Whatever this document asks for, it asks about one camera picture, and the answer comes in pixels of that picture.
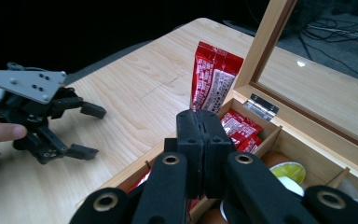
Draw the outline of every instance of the red snack packet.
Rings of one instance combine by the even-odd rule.
[[[255,123],[251,119],[246,118],[234,109],[229,109],[220,121],[226,131],[226,134],[231,138],[236,149],[238,149],[243,142],[252,136],[252,134],[257,137],[257,135],[263,131],[262,126]]]
[[[151,169],[149,169],[146,173],[144,173],[141,178],[139,178],[131,187],[129,187],[127,189],[127,192],[132,191],[133,189],[136,189],[138,186],[140,186],[141,184],[143,184],[147,178],[150,176],[150,171]]]
[[[188,211],[190,211],[191,209],[193,209],[203,198],[205,198],[205,195],[202,195],[200,198],[198,199],[189,199],[189,206],[188,206]]]
[[[253,133],[244,142],[242,142],[239,147],[237,147],[237,150],[255,153],[257,152],[257,147],[260,146],[261,142],[262,140],[257,136],[257,134]]]
[[[242,64],[243,58],[200,41],[194,61],[191,109],[217,113]]]

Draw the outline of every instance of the metal hinge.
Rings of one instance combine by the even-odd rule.
[[[272,120],[277,115],[279,110],[277,106],[267,102],[254,93],[252,93],[251,98],[247,100],[243,106],[267,121]]]

